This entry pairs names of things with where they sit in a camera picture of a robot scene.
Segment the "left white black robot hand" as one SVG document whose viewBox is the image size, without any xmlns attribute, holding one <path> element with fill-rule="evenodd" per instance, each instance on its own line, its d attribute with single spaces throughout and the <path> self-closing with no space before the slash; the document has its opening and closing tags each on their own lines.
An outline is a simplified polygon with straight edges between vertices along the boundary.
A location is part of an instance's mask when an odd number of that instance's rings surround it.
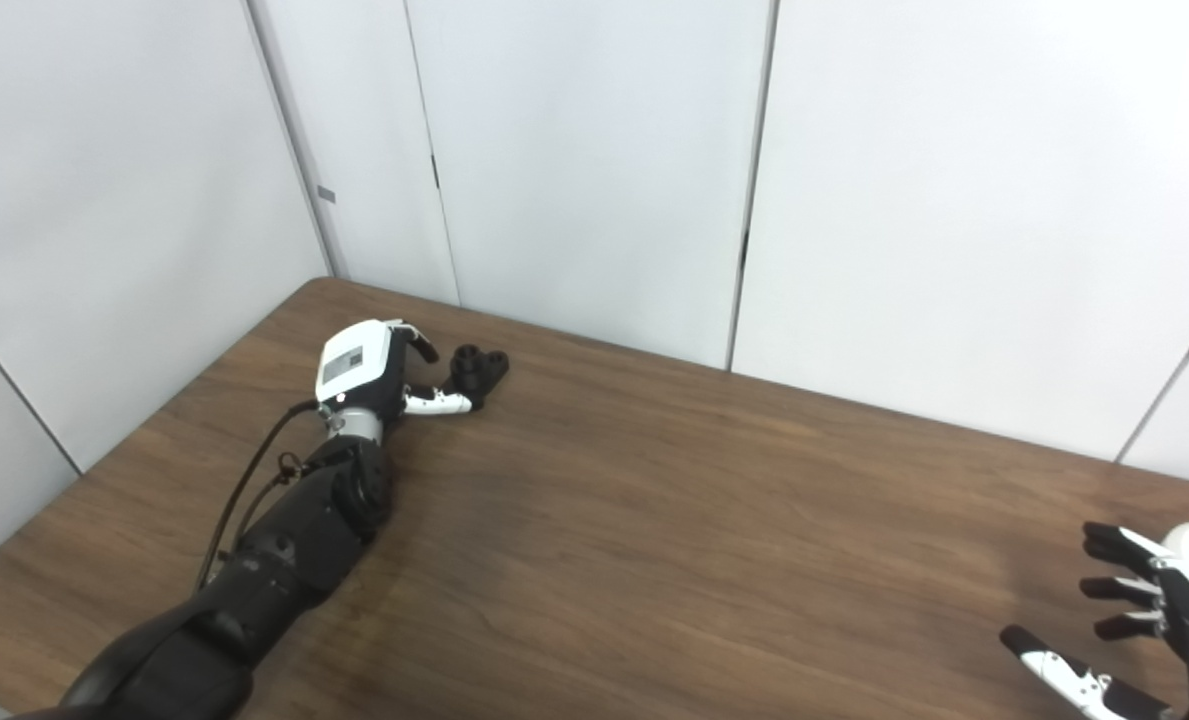
<svg viewBox="0 0 1189 720">
<path fill-rule="evenodd" d="M 373 413 L 378 421 L 400 416 L 471 413 L 474 402 L 457 392 L 407 381 L 407 350 L 426 364 L 440 359 L 438 348 L 415 326 L 401 318 L 371 318 L 334 334 L 323 345 L 315 397 L 325 413 Z"/>
</svg>

